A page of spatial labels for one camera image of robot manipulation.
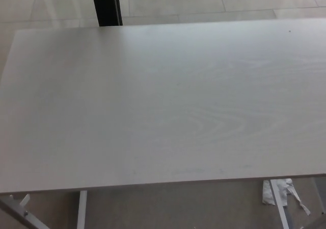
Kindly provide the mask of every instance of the floor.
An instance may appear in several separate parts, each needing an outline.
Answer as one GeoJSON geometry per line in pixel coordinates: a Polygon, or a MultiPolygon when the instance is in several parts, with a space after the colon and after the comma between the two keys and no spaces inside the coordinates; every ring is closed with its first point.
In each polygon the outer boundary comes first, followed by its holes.
{"type": "MultiPolygon", "coordinates": [[[[326,0],[120,0],[124,25],[326,17],[326,0]]],[[[0,0],[0,75],[19,29],[98,26],[93,0],[0,0]]],[[[296,179],[312,211],[291,198],[294,228],[321,213],[311,179],[296,179]]],[[[86,229],[280,228],[276,207],[261,204],[261,181],[157,185],[89,193],[86,229]]],[[[78,194],[32,194],[28,208],[50,228],[74,228],[78,194]]],[[[0,211],[0,228],[23,226],[0,211]]]]}
{"type": "MultiPolygon", "coordinates": [[[[120,0],[124,25],[326,17],[326,0],[120,0]]],[[[0,74],[18,29],[98,26],[93,0],[0,0],[0,74]]]]}

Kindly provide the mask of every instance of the black pole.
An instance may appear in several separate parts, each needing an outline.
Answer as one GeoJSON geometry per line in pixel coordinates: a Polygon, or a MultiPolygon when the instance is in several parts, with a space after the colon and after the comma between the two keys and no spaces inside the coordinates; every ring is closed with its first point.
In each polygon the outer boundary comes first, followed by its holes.
{"type": "Polygon", "coordinates": [[[122,26],[119,0],[94,0],[98,24],[104,26],[122,26]]]}

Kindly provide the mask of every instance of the white paper scrap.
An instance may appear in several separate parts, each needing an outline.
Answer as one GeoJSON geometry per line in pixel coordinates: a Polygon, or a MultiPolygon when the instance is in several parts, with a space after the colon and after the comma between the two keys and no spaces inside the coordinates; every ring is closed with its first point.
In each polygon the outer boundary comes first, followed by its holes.
{"type": "MultiPolygon", "coordinates": [[[[307,215],[310,215],[310,211],[304,204],[301,202],[299,195],[297,194],[292,179],[278,179],[276,184],[280,190],[280,197],[282,201],[282,206],[287,206],[287,194],[292,194],[296,200],[299,202],[300,206],[306,212],[307,215]]],[[[264,181],[263,183],[263,203],[269,205],[275,205],[273,194],[270,189],[269,181],[264,181]]]]}

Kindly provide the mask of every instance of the white metal frame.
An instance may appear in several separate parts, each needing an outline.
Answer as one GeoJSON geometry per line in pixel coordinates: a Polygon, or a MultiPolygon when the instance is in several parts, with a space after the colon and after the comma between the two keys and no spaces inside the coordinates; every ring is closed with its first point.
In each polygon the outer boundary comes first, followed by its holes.
{"type": "Polygon", "coordinates": [[[286,215],[285,215],[281,197],[280,197],[280,190],[277,186],[276,180],[269,180],[269,185],[270,185],[271,192],[273,194],[275,204],[277,205],[277,208],[279,209],[283,229],[289,229],[289,224],[287,223],[286,215]]]}
{"type": "MultiPolygon", "coordinates": [[[[29,194],[27,194],[20,202],[15,200],[12,195],[1,196],[0,209],[19,221],[28,229],[50,229],[42,221],[25,209],[25,205],[29,200],[29,194]]],[[[84,229],[85,227],[86,203],[87,191],[81,191],[79,194],[77,229],[84,229]]]]}

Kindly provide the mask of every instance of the desk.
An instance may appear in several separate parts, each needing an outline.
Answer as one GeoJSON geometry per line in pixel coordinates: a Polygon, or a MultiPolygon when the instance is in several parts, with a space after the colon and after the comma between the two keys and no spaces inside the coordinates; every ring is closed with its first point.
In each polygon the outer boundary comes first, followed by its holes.
{"type": "Polygon", "coordinates": [[[19,31],[0,193],[322,175],[326,20],[19,31]]]}

